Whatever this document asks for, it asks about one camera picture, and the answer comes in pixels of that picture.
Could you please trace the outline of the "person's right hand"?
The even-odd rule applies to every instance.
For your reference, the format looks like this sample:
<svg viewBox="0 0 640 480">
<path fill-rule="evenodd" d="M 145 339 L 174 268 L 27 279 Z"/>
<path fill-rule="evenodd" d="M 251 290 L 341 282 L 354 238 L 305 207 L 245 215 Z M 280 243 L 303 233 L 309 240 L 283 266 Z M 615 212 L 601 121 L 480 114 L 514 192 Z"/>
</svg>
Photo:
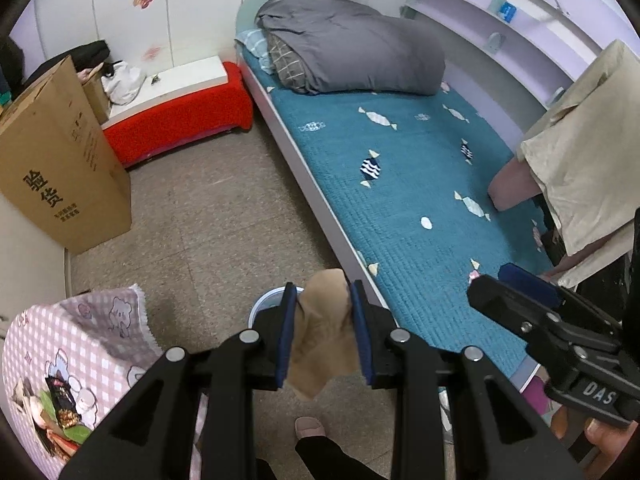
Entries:
<svg viewBox="0 0 640 480">
<path fill-rule="evenodd" d="M 639 478 L 638 422 L 622 429 L 589 417 L 585 421 L 584 435 L 598 449 L 596 457 L 584 469 L 586 479 Z"/>
</svg>

